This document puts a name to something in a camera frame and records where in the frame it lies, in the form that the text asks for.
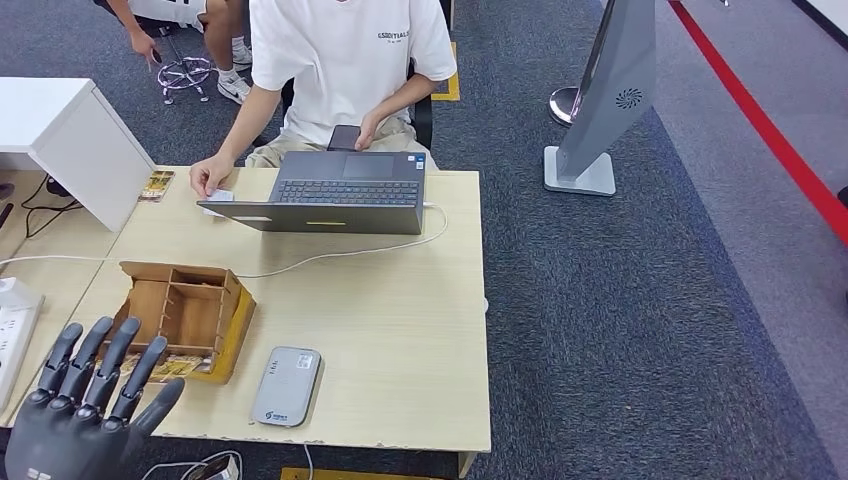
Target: laptop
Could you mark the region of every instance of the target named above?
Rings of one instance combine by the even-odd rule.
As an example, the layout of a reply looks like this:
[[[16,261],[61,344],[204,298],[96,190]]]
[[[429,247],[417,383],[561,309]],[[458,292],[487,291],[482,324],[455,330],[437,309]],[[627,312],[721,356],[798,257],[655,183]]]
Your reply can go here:
[[[199,201],[267,232],[420,235],[424,153],[288,152],[267,202]]]

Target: cardboard organizer box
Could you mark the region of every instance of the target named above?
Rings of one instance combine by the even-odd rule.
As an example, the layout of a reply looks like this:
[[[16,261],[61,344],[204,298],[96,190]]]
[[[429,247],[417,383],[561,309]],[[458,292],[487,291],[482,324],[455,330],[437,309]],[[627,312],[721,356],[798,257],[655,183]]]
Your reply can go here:
[[[136,317],[141,328],[129,353],[142,353],[157,335],[165,355],[198,356],[204,368],[187,378],[224,384],[230,380],[256,302],[233,272],[223,268],[121,262],[132,288],[115,315],[115,327]]]

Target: white cabinet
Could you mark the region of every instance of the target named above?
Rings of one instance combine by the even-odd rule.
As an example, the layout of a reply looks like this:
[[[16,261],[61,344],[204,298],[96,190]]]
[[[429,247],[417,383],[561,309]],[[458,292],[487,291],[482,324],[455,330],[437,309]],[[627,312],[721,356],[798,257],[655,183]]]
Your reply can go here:
[[[85,78],[0,78],[0,169],[40,169],[112,231],[156,166]]]

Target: white sneaker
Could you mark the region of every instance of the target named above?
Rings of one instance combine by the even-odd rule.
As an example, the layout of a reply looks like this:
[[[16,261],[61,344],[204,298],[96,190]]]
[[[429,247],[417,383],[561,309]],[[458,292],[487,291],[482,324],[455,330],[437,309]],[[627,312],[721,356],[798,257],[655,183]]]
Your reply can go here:
[[[233,49],[233,68],[237,72],[247,70],[253,65],[253,52],[247,47]]]
[[[250,93],[250,85],[241,77],[236,77],[233,80],[221,78],[218,75],[218,91],[221,95],[241,105]]]

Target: white cable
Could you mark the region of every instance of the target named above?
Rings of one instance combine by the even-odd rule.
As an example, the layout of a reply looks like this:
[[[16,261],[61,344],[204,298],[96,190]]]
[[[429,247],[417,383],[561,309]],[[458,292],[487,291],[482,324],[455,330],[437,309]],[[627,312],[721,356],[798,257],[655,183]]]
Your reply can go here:
[[[273,272],[259,273],[259,274],[255,274],[255,275],[236,274],[236,276],[239,277],[239,278],[271,277],[271,276],[274,276],[274,275],[279,275],[279,274],[284,273],[284,272],[288,272],[289,270],[294,270],[295,268],[297,268],[301,265],[305,265],[309,262],[312,262],[314,260],[320,260],[322,258],[353,257],[355,255],[364,255],[364,254],[367,254],[367,253],[391,252],[392,250],[400,250],[401,248],[417,247],[418,245],[424,245],[425,243],[432,242],[433,240],[441,237],[442,234],[445,233],[445,231],[448,229],[448,214],[447,214],[447,212],[445,212],[445,210],[442,207],[436,205],[435,203],[427,203],[427,202],[424,203],[424,206],[435,208],[436,210],[438,210],[442,214],[442,217],[445,220],[445,223],[442,225],[442,229],[439,230],[435,235],[429,236],[427,238],[422,238],[421,240],[416,240],[416,241],[410,242],[410,243],[403,243],[401,245],[392,245],[391,247],[374,248],[374,249],[371,249],[371,250],[360,250],[360,251],[357,251],[357,252],[343,252],[343,253],[325,253],[323,255],[316,255],[314,257],[307,258],[306,260],[301,260],[301,261],[295,263],[294,265],[289,265],[286,268],[274,270]]]
[[[241,454],[239,452],[235,451],[235,450],[224,450],[223,452],[218,452],[214,455],[210,455],[210,456],[204,458],[203,460],[200,461],[200,463],[203,466],[206,466],[206,465],[209,465],[210,463],[214,462],[218,458],[223,457],[224,455],[232,455],[236,458],[236,468],[238,468],[239,478],[244,478],[244,471],[241,468],[242,467]],[[194,472],[195,468],[189,469],[186,473],[183,474],[182,477],[180,477],[180,480],[186,480],[188,478],[188,476],[191,475]]]
[[[141,477],[141,480],[147,480],[147,477],[150,476],[151,473],[160,468],[171,468],[171,467],[204,467],[205,463],[201,462],[177,462],[177,463],[160,463],[159,465],[154,465],[147,473]]]
[[[312,480],[312,473],[315,471],[312,468],[312,455],[309,454],[309,447],[305,443],[303,444],[303,449],[306,450],[306,459],[309,461],[309,480]]]
[[[224,450],[223,452],[218,452],[214,455],[210,455],[199,462],[160,463],[159,465],[154,465],[150,470],[147,471],[147,473],[144,474],[143,477],[141,477],[141,480],[147,480],[151,473],[160,468],[191,467],[183,474],[182,477],[180,477],[180,480],[186,480],[188,476],[191,475],[197,468],[205,467],[213,461],[217,460],[219,457],[223,457],[224,455],[232,455],[236,458],[236,467],[238,467],[239,478],[244,478],[244,472],[241,468],[241,454],[235,450]]]
[[[322,258],[353,257],[353,256],[356,256],[356,255],[365,255],[365,254],[368,254],[368,253],[391,252],[392,250],[400,250],[402,248],[417,247],[418,245],[424,245],[425,243],[430,243],[433,240],[441,237],[442,234],[444,234],[445,231],[447,231],[447,229],[448,229],[448,214],[447,214],[447,212],[445,212],[445,210],[442,207],[440,207],[439,205],[436,205],[435,203],[424,202],[424,206],[427,207],[427,208],[434,208],[434,209],[438,210],[442,214],[442,218],[444,218],[444,222],[445,222],[442,225],[441,230],[439,230],[437,233],[435,233],[434,235],[431,235],[427,238],[422,238],[421,240],[416,240],[416,241],[410,242],[410,243],[403,243],[401,245],[392,245],[390,247],[374,248],[374,249],[370,249],[370,250],[360,250],[360,251],[356,251],[356,252],[342,252],[342,253],[325,253],[323,255],[316,255],[314,257],[307,258],[306,260],[301,260],[301,261],[295,263],[294,265],[289,265],[288,267],[281,268],[279,270],[274,270],[273,272],[257,273],[257,274],[243,274],[243,275],[242,274],[236,274],[236,276],[239,277],[239,278],[272,277],[274,275],[279,275],[281,273],[288,272],[289,270],[294,270],[297,267],[300,267],[302,265],[306,265],[307,263],[315,261],[315,260],[320,260]],[[39,256],[34,256],[34,257],[15,257],[15,258],[9,258],[9,259],[6,259],[6,260],[2,260],[2,261],[0,261],[0,267],[2,267],[3,265],[7,265],[9,263],[12,263],[12,262],[22,262],[24,260],[47,260],[47,259],[90,260],[90,261],[94,261],[94,262],[131,261],[130,259],[119,259],[119,258],[108,258],[108,257],[98,258],[98,257],[80,257],[80,256],[76,256],[76,255],[39,255]]]

